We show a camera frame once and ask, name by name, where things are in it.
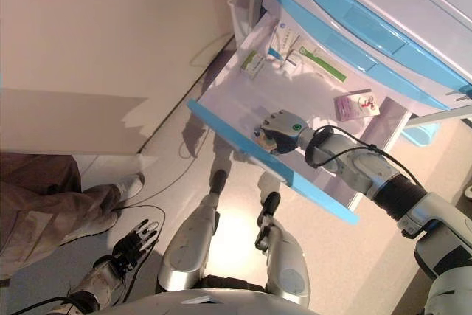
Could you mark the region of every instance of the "open drawer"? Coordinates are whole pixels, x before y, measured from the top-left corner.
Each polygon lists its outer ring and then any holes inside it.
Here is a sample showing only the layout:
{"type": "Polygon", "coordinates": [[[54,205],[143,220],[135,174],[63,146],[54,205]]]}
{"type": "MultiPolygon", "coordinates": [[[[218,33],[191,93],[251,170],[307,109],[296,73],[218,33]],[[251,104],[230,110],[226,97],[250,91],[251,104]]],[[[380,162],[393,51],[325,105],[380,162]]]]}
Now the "open drawer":
{"type": "Polygon", "coordinates": [[[388,98],[388,88],[360,76],[352,68],[346,69],[347,79],[341,82],[321,76],[309,65],[300,65],[287,74],[266,58],[260,71],[250,78],[241,71],[241,66],[254,50],[266,55],[277,24],[278,20],[266,13],[199,101],[190,101],[188,106],[217,134],[288,186],[340,218],[355,223],[358,217],[353,210],[359,199],[356,192],[326,170],[307,166],[300,150],[271,155],[255,142],[254,129],[270,113],[285,109],[302,117],[311,127],[338,125],[388,150],[410,113],[388,98]],[[381,114],[338,122],[334,97],[365,89],[375,93],[381,114]]]}

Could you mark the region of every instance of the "floor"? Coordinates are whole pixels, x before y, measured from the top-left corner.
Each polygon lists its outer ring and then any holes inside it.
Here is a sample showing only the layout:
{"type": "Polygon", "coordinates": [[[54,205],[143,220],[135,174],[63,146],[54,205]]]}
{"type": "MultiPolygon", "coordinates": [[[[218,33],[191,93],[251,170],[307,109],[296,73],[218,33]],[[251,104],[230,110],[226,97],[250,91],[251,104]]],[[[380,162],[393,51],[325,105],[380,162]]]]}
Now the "floor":
{"type": "MultiPolygon", "coordinates": [[[[223,53],[222,63],[230,53],[223,53]]],[[[189,97],[197,97],[213,74],[207,73],[189,97]]],[[[410,168],[427,190],[457,201],[465,183],[472,179],[470,146],[472,129],[453,120],[442,124],[428,147],[416,147],[401,137],[391,154],[410,168]]],[[[254,241],[260,199],[272,190],[279,190],[282,196],[276,217],[305,251],[312,310],[323,315],[391,314],[417,272],[414,242],[403,239],[395,223],[372,202],[365,198],[358,205],[356,213],[361,220],[357,225],[341,221],[246,162],[192,117],[185,105],[176,109],[138,156],[76,159],[84,188],[142,171],[145,187],[127,202],[128,206],[142,207],[123,210],[109,232],[60,247],[47,259],[18,272],[11,280],[8,313],[66,294],[98,257],[110,252],[114,243],[144,218],[159,221],[163,232],[140,271],[130,300],[153,294],[167,244],[208,192],[211,172],[220,167],[230,173],[218,207],[221,219],[212,239],[207,274],[265,285],[266,258],[254,248],[254,241]],[[148,205],[165,210],[165,223],[161,212],[148,205]]],[[[41,310],[31,314],[41,314],[41,310]]]]}

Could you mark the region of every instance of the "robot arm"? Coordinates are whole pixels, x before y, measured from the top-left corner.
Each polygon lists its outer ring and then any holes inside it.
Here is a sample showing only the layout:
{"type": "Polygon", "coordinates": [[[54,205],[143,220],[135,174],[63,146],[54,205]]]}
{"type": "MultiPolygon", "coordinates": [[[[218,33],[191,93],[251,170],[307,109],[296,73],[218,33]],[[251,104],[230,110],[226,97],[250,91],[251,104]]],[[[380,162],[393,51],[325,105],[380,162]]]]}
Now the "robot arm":
{"type": "Polygon", "coordinates": [[[362,148],[347,136],[334,133],[331,126],[314,131],[300,117],[282,110],[268,117],[260,128],[277,144],[273,153],[300,147],[310,166],[323,166],[386,210],[397,221],[403,236],[416,238],[426,232],[417,242],[414,256],[428,276],[438,277],[434,284],[440,284],[436,288],[443,292],[433,291],[433,284],[430,298],[435,299],[435,304],[442,304],[438,301],[442,298],[450,301],[454,294],[459,297],[460,289],[467,290],[466,296],[472,299],[472,221],[467,216],[437,194],[427,193],[412,183],[375,146],[362,148]]]}

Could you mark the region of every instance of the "white plastic container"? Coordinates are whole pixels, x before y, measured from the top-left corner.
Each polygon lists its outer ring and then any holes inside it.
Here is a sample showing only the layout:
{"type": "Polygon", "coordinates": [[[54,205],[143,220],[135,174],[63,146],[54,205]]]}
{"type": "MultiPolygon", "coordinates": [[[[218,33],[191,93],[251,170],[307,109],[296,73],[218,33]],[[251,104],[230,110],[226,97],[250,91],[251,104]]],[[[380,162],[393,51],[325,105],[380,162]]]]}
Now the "white plastic container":
{"type": "Polygon", "coordinates": [[[228,0],[237,48],[240,47],[251,30],[249,26],[249,3],[250,0],[228,0]]]}

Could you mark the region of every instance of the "blue drawer trim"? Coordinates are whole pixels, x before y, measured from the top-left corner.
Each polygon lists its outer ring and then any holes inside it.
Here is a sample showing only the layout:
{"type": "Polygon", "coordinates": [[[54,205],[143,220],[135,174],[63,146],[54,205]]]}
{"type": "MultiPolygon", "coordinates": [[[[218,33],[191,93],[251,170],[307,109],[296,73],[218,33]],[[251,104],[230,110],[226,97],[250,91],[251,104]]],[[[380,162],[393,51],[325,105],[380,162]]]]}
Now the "blue drawer trim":
{"type": "Polygon", "coordinates": [[[466,79],[356,0],[314,0],[366,44],[437,83],[459,91],[466,79]]]}
{"type": "Polygon", "coordinates": [[[429,94],[418,88],[398,73],[392,71],[367,52],[347,40],[339,32],[335,31],[322,20],[310,13],[294,0],[277,0],[287,13],[319,43],[325,45],[330,51],[348,62],[351,66],[365,72],[371,78],[389,88],[400,92],[426,105],[448,110],[449,107],[434,99],[429,94]]]}
{"type": "Polygon", "coordinates": [[[337,200],[331,198],[327,193],[325,193],[323,190],[320,190],[303,176],[290,169],[278,158],[262,149],[255,142],[236,131],[232,126],[228,125],[222,119],[215,116],[202,105],[194,100],[190,100],[187,106],[198,118],[203,120],[219,136],[239,147],[239,149],[241,149],[244,153],[253,156],[269,169],[272,169],[275,173],[283,177],[287,181],[287,185],[292,189],[304,195],[309,200],[317,203],[320,207],[327,210],[328,212],[331,212],[334,215],[340,217],[341,219],[344,219],[352,224],[356,224],[358,222],[359,217],[356,214],[337,202],[337,200]]]}

